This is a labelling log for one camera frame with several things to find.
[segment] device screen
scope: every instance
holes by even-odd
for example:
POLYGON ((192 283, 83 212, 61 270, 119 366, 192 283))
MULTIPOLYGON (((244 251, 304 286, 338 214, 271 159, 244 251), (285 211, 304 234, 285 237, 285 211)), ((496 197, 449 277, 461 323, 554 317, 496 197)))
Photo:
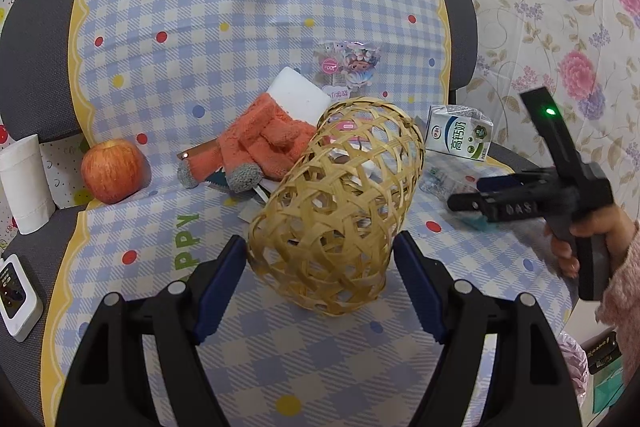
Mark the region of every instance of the device screen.
POLYGON ((24 303, 25 293, 12 263, 0 271, 0 298, 7 316, 10 319, 14 318, 24 303))

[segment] red apple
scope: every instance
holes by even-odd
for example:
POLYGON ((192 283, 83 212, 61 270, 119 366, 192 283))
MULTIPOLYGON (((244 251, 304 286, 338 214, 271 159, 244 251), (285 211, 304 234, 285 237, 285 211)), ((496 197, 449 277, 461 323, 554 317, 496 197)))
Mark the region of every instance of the red apple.
POLYGON ((82 179, 95 199, 118 203, 138 192, 145 182, 142 152, 123 139, 98 143, 82 158, 82 179))

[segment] pink round sticker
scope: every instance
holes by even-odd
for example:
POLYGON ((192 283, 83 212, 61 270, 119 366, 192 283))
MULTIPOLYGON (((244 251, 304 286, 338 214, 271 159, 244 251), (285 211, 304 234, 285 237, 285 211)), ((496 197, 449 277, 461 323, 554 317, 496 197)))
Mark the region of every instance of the pink round sticker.
POLYGON ((322 73, 334 74, 338 71, 338 61, 335 58, 326 58, 322 62, 322 73))

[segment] person's arm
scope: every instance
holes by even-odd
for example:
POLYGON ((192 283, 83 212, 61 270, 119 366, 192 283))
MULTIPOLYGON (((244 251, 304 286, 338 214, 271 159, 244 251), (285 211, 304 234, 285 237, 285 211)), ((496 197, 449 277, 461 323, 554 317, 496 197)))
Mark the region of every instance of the person's arm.
MULTIPOLYGON (((616 327, 618 344, 623 358, 625 383, 640 365, 640 229, 616 205, 592 212, 571 226, 576 237, 604 234, 611 259, 612 277, 602 304, 596 311, 599 322, 616 327)), ((562 272, 576 277, 580 264, 571 246, 551 238, 551 250, 558 257, 562 272)))

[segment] milk carton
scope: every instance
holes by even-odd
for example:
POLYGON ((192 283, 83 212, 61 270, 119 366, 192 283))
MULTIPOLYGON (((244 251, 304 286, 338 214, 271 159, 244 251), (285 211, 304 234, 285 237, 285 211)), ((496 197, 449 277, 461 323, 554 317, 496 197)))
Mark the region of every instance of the milk carton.
POLYGON ((494 124, 477 109, 463 105, 432 105, 425 147, 462 158, 484 161, 494 124))

